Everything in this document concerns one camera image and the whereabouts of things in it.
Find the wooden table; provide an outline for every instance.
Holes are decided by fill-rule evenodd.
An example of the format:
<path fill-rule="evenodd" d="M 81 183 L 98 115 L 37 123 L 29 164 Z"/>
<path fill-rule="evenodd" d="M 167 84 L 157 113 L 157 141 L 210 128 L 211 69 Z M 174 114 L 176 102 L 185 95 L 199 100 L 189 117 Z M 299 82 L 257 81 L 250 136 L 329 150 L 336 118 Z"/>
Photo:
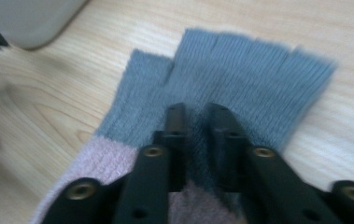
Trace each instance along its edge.
<path fill-rule="evenodd" d="M 46 47 L 0 50 L 0 224 L 29 220 L 109 109 L 132 50 L 173 57 L 196 26 L 336 59 L 284 157 L 321 189 L 354 180 L 354 1 L 92 0 Z"/>

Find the knit fabric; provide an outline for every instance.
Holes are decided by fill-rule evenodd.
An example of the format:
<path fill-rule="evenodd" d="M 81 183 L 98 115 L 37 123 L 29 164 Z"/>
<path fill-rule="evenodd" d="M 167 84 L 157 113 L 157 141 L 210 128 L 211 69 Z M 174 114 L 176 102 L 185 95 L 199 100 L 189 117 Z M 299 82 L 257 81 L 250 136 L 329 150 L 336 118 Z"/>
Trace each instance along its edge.
<path fill-rule="evenodd" d="M 69 181 L 91 176 L 108 183 L 127 172 L 134 162 L 133 148 L 150 144 L 153 131 L 163 128 L 165 109 L 180 102 L 189 111 L 188 173 L 193 182 L 172 194 L 170 221 L 198 223 L 211 217 L 206 223 L 233 223 L 234 215 L 212 196 L 221 194 L 207 164 L 205 104 L 230 108 L 253 144 L 281 151 L 333 70 L 329 61 L 300 49 L 198 29 L 186 31 L 173 61 L 135 50 L 95 137 L 42 202 L 33 223 Z"/>

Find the wood grain surface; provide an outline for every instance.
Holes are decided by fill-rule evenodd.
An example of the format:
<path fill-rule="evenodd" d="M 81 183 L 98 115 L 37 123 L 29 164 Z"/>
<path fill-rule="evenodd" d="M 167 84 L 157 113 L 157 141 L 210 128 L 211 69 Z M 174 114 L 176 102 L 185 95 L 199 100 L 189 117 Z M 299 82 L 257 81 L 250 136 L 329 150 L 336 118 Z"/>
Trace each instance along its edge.
<path fill-rule="evenodd" d="M 186 28 L 284 42 L 339 63 L 284 158 L 354 180 L 354 1 L 92 0 L 44 48 L 0 50 L 0 224 L 26 223 L 109 109 L 133 49 L 172 57 Z"/>

